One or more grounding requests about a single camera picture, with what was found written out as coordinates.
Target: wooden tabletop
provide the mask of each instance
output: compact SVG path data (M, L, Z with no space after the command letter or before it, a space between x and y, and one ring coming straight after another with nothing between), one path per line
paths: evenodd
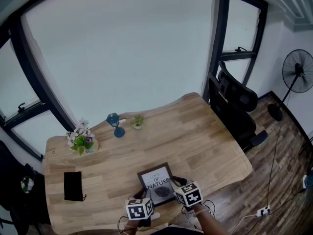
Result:
M120 126L125 136L116 138L106 122L91 130L99 150L72 153L66 137L47 141L45 192L50 221L58 234L92 229L116 229L126 215L125 200L141 188L137 173L167 162L175 176L197 181L203 196L244 179L252 166L231 134L197 93L141 112L144 127L129 124L138 113L124 113ZM64 172L81 171L83 202L64 200ZM170 221L181 205L171 201L156 208L161 219L152 226Z

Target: framed print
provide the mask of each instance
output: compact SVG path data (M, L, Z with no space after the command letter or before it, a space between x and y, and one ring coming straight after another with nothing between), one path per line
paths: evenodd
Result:
M154 206L174 200L174 191L170 184L173 178L167 163L137 173L144 189L149 189Z

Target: wooden floor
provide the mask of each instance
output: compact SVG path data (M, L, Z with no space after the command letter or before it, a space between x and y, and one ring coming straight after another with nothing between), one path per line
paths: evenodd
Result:
M283 112L284 118L281 122L276 122L269 116L267 106L274 102L274 99L268 95L259 101L257 109L251 113L251 117L257 124L256 133L262 130L266 130L268 133L268 138L264 143L247 153L254 172L245 180L229 185L208 196L216 206L215 218L229 232L242 217L255 214L258 209L267 205L269 173L278 134L277 152L269 192L269 204L272 212L293 197L292 189L296 188L298 192L302 188L302 178L309 167L305 152L300 157L298 156L304 138L286 113ZM258 224L249 235L303 234L313 224L312 189L295 196L276 213L261 221L248 219L246 227L250 229L256 222ZM199 225L193 218L187 221L183 214L177 216L172 223L186 227L189 227L190 224ZM48 226L44 226L43 230L45 234L54 234ZM248 231L242 222L232 234L245 235ZM37 233L30 228L29 234ZM92 231L78 234L119 233L116 231Z

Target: potted plant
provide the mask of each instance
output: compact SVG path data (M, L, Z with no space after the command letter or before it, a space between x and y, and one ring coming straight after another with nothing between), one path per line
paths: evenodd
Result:
M98 141L94 134L88 129L88 121L83 118L79 120L78 126L73 132L67 132L67 144L73 151L78 151L81 156L84 151L87 153L97 151Z
M23 180L21 181L21 187L23 192L28 194L33 186L34 181L31 178L29 178L28 176L23 177Z
M133 126L133 128L139 130L143 127L143 116L142 115L136 115L134 116L133 120L130 122L130 124Z

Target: window handle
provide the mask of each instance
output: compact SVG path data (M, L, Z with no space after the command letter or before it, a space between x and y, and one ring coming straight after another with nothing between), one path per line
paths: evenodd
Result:
M245 51L246 51L246 49L245 49L245 48L242 48L242 47L240 47L240 46L238 46L238 48L237 48L237 49L235 49L235 51L236 51L236 52L241 52L241 49L243 49L243 50L245 50Z
M22 103L18 106L19 110L18 113L22 112L23 110L25 110L25 107L21 107L22 105L24 105L25 103Z

